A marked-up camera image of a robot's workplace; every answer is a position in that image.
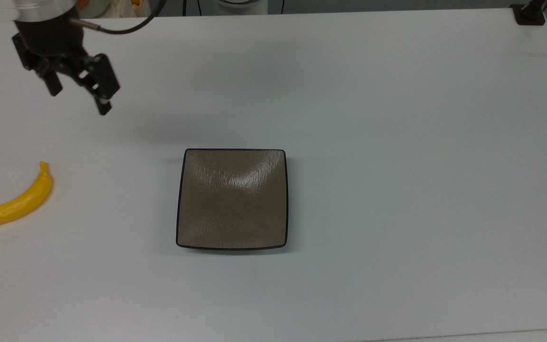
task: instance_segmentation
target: plate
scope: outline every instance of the plate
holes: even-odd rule
[[[94,19],[104,13],[109,6],[109,0],[90,0],[81,11],[80,19]]]
[[[189,149],[180,180],[176,243],[199,249],[286,245],[282,150]]]

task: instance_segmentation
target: cable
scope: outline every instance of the cable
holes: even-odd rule
[[[101,28],[100,25],[94,24],[93,22],[83,21],[76,18],[70,18],[69,24],[80,26],[81,28],[95,30],[102,33],[108,33],[110,35],[126,35],[128,33],[133,33],[135,31],[138,31],[142,29],[143,27],[145,27],[146,24],[149,24],[149,22],[153,20],[154,17],[157,17],[159,15],[159,13],[161,12],[161,9],[163,8],[165,4],[166,4],[166,0],[160,0],[158,2],[158,6],[156,7],[156,9],[154,9],[154,11],[152,11],[149,17],[141,21],[141,23],[138,24],[137,26],[134,26],[132,28],[126,28],[125,30],[109,30],[108,28]]]

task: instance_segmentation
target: yellow banana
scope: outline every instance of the yellow banana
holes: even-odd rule
[[[33,184],[15,199],[0,204],[0,225],[19,219],[39,207],[52,189],[52,177],[48,174],[47,164],[39,162],[39,174]]]

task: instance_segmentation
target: brown square plate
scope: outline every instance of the brown square plate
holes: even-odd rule
[[[188,149],[176,244],[200,249],[286,245],[288,185],[282,150]]]

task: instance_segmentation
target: black cable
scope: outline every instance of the black cable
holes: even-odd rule
[[[99,32],[103,32],[103,33],[109,33],[110,35],[125,35],[128,33],[133,33],[135,31],[142,29],[146,24],[149,24],[149,22],[153,20],[154,17],[157,17],[165,4],[166,4],[166,0],[160,0],[158,2],[158,6],[156,7],[156,9],[154,9],[154,11],[152,11],[149,17],[147,17],[140,24],[138,24],[137,26],[134,26],[133,28],[126,28],[125,30],[109,30],[107,28],[101,28],[100,26],[98,26],[97,28],[95,28],[95,30]]]

